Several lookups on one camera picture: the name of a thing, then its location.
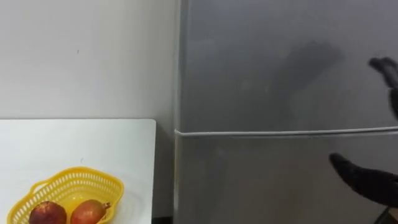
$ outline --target refrigerator door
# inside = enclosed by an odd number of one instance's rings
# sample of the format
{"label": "refrigerator door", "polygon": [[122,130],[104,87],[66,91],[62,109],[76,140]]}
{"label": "refrigerator door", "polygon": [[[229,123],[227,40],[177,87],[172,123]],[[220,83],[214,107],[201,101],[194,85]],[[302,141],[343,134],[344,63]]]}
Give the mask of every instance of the refrigerator door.
{"label": "refrigerator door", "polygon": [[398,1],[182,0],[177,129],[396,126],[370,69],[398,59]]}
{"label": "refrigerator door", "polygon": [[397,134],[344,138],[178,137],[176,224],[363,224],[385,209],[352,191],[328,160],[398,173]]}

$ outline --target fruit stem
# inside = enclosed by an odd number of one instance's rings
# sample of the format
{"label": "fruit stem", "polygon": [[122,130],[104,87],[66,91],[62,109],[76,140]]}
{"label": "fruit stem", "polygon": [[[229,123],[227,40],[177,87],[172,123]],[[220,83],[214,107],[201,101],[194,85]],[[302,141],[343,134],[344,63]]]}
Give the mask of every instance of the fruit stem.
{"label": "fruit stem", "polygon": [[111,204],[109,203],[109,202],[106,202],[105,204],[104,204],[104,208],[105,209],[108,209],[108,208],[110,208],[111,207]]}

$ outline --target freezer door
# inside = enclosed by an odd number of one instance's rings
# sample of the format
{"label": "freezer door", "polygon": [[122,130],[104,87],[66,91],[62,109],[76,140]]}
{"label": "freezer door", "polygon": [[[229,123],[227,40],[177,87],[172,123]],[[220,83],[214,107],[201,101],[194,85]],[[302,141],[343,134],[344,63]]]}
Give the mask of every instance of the freezer door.
{"label": "freezer door", "polygon": [[177,129],[396,126],[382,78],[398,1],[182,0]]}

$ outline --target black object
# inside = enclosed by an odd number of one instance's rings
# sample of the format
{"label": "black object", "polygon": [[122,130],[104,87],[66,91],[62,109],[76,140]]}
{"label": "black object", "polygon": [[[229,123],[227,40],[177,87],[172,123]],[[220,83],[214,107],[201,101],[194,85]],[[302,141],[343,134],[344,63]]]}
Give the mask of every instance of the black object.
{"label": "black object", "polygon": [[338,175],[356,193],[373,202],[398,208],[398,175],[362,168],[338,153],[330,154],[329,160]]}
{"label": "black object", "polygon": [[152,224],[172,224],[173,217],[160,217],[160,218],[153,218]]}
{"label": "black object", "polygon": [[389,58],[371,58],[370,67],[378,71],[390,88],[389,101],[394,116],[398,119],[398,63]]}

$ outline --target refrigerator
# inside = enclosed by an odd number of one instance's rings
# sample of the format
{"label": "refrigerator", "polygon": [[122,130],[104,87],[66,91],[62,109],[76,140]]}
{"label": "refrigerator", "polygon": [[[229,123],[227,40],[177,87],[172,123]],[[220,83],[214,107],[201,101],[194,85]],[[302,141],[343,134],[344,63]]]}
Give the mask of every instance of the refrigerator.
{"label": "refrigerator", "polygon": [[182,0],[176,224],[374,223],[328,155],[398,173],[371,57],[398,58],[395,0]]}

